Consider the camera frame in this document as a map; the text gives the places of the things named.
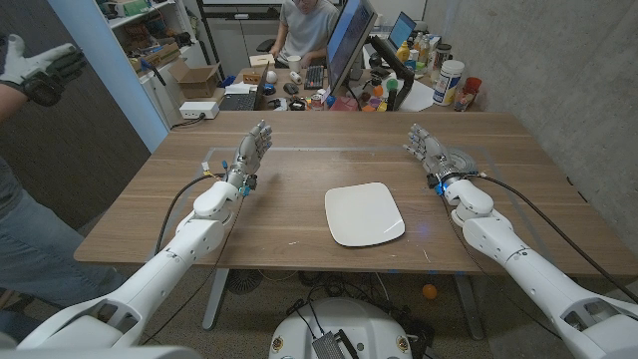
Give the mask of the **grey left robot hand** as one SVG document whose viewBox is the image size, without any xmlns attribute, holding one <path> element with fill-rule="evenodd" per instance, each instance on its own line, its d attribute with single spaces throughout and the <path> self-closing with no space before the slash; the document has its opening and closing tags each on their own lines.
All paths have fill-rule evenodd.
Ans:
<svg viewBox="0 0 638 359">
<path fill-rule="evenodd" d="M 256 174 L 265 153 L 272 146 L 272 129 L 261 120 L 253 127 L 239 143 L 229 170 L 228 183 L 240 188 L 250 176 Z"/>
</svg>

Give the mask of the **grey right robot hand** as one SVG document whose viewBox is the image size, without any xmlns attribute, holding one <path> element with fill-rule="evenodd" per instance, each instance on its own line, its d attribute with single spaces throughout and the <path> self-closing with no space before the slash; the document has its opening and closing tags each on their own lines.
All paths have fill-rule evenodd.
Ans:
<svg viewBox="0 0 638 359">
<path fill-rule="evenodd" d="M 448 149 L 423 127 L 413 124 L 408 132 L 408 139 L 410 143 L 403 145 L 403 148 L 422 164 L 427 173 L 429 188 L 444 187 L 462 177 Z"/>
</svg>

